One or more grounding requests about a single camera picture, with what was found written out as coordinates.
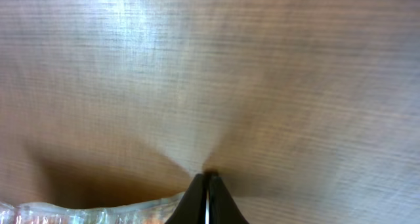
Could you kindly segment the dried mushroom snack bag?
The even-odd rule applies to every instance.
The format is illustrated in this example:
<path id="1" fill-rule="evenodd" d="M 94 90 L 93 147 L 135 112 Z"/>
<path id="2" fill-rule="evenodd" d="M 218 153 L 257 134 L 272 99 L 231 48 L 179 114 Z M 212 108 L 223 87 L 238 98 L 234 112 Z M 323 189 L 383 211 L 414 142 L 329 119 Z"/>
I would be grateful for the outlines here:
<path id="1" fill-rule="evenodd" d="M 1 203 L 1 224 L 149 224 L 165 223 L 183 193 L 113 208 L 69 209 L 45 202 Z"/>

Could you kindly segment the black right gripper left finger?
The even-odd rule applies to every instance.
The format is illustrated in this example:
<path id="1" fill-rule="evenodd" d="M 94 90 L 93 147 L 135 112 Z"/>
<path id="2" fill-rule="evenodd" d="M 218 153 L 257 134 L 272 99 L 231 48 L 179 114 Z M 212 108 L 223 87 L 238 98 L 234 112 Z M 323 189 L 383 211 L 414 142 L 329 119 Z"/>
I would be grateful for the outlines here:
<path id="1" fill-rule="evenodd" d="M 204 174 L 197 174 L 165 224 L 205 224 L 207 189 Z"/>

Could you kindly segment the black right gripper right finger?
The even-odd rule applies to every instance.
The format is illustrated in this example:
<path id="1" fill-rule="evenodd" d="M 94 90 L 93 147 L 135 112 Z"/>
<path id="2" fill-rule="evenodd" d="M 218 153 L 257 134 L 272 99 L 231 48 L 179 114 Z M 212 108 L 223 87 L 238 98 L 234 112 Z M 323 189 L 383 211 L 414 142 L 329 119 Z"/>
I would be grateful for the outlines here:
<path id="1" fill-rule="evenodd" d="M 249 224 L 218 173 L 209 173 L 209 223 Z"/>

